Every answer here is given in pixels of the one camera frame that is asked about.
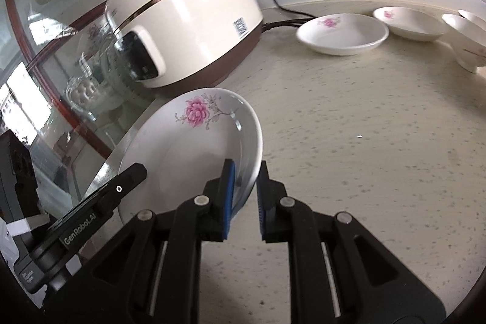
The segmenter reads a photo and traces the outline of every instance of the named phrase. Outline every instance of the brown base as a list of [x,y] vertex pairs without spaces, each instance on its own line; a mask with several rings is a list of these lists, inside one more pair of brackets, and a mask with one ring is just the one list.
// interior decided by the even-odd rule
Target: brown base
[[176,97],[198,88],[214,87],[221,83],[255,48],[262,33],[262,23],[227,53],[205,68],[175,83],[156,88],[156,92],[167,97]]

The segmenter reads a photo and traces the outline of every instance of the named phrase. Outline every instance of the barcode sticker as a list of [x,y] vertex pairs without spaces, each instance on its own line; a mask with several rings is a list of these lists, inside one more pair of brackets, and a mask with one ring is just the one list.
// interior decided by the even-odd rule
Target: barcode sticker
[[238,33],[238,36],[240,38],[244,37],[247,34],[248,28],[246,27],[246,24],[245,24],[243,17],[240,17],[239,19],[237,19],[233,23],[233,25],[235,26],[236,32]]

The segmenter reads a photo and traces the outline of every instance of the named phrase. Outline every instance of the white bowl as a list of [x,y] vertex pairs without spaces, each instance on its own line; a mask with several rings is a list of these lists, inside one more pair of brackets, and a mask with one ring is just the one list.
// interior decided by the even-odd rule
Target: white bowl
[[162,213],[203,193],[221,175],[225,158],[236,165],[232,216],[245,204],[262,162],[262,129],[247,101],[222,88],[202,88],[173,99],[140,128],[120,172],[134,162],[147,179],[125,196],[118,211],[126,223],[142,209]]
[[453,28],[450,35],[456,60],[469,72],[486,66],[486,31],[464,17],[443,14],[442,19]]
[[478,17],[475,14],[472,14],[471,12],[466,12],[465,10],[458,10],[457,12],[466,20],[475,23],[477,26],[481,27],[486,31],[486,21],[484,21],[482,18]]
[[299,27],[297,38],[311,49],[331,55],[355,55],[378,47],[388,37],[383,22],[362,14],[331,14]]
[[390,6],[376,9],[373,16],[405,39],[431,42],[447,32],[447,26],[441,21],[415,9]]

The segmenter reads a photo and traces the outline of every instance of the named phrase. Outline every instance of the silver bolt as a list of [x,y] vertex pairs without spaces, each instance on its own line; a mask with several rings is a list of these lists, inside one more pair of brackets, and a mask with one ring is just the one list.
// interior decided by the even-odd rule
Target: silver bolt
[[343,224],[349,224],[353,221],[353,216],[348,212],[339,212],[336,218],[337,221],[342,222]]
[[194,203],[198,206],[206,206],[210,202],[210,199],[206,195],[198,195],[194,198]]
[[143,209],[138,212],[137,219],[139,219],[140,221],[147,221],[150,220],[153,215],[154,213],[152,213],[151,210]]
[[293,207],[296,204],[296,201],[292,197],[283,197],[280,199],[280,205],[283,207]]

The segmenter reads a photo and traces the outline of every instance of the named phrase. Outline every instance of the speckled countertop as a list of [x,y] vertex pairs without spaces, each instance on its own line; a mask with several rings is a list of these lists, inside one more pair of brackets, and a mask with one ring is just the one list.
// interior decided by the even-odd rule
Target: speckled countertop
[[[301,9],[389,4],[400,5]],[[450,312],[486,263],[485,78],[443,43],[390,35],[369,53],[334,57],[284,27],[264,33],[220,86],[257,112],[271,178],[317,212],[351,212]],[[229,240],[203,248],[200,305],[201,323],[290,322],[287,246],[261,241],[255,193]]]

